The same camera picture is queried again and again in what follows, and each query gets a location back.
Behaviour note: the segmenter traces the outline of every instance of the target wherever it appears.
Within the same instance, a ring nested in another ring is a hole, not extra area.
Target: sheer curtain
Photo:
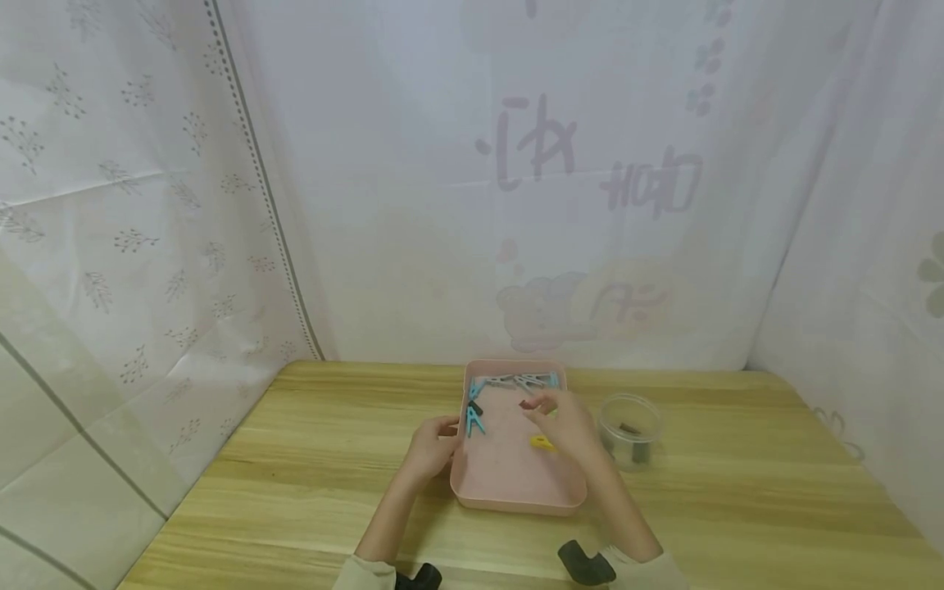
[[[751,355],[944,551],[944,5],[885,2]]]
[[[0,7],[0,587],[104,590],[319,353],[216,6]]]
[[[743,367],[876,4],[234,1],[319,334]]]

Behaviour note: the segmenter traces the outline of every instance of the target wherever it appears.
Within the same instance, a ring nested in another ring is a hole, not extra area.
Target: yellow clothespin
[[[555,452],[557,451],[557,449],[554,448],[554,445],[550,443],[547,436],[545,436],[544,434],[538,434],[537,436],[532,436],[531,446],[538,447],[538,448],[546,448],[547,450],[552,450]]]

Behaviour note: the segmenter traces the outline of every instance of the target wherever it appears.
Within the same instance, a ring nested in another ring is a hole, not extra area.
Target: plastic tray
[[[531,446],[540,430],[526,418],[518,403],[528,394],[521,388],[486,386],[476,403],[482,408],[482,434],[465,432],[469,383],[478,377],[508,373],[555,371],[561,389],[567,386],[564,366],[555,361],[475,360],[465,366],[459,436],[463,444],[452,462],[449,484],[467,508],[502,512],[568,516],[587,497],[580,468],[558,451]]]

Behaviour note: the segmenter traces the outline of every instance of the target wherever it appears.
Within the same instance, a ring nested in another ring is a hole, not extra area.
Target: sleeve
[[[688,581],[668,552],[640,564],[609,546],[600,552],[616,572],[611,590],[688,590]]]
[[[357,555],[347,558],[334,590],[394,590],[396,570],[384,562],[366,562]]]

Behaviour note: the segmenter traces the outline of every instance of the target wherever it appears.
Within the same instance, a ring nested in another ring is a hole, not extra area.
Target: child's hand
[[[528,419],[537,425],[552,445],[584,469],[603,450],[593,415],[576,394],[547,389],[521,402]],[[556,416],[548,414],[557,410]]]
[[[400,473],[420,484],[425,484],[439,474],[462,442],[457,436],[458,424],[457,415],[424,420],[413,433]]]

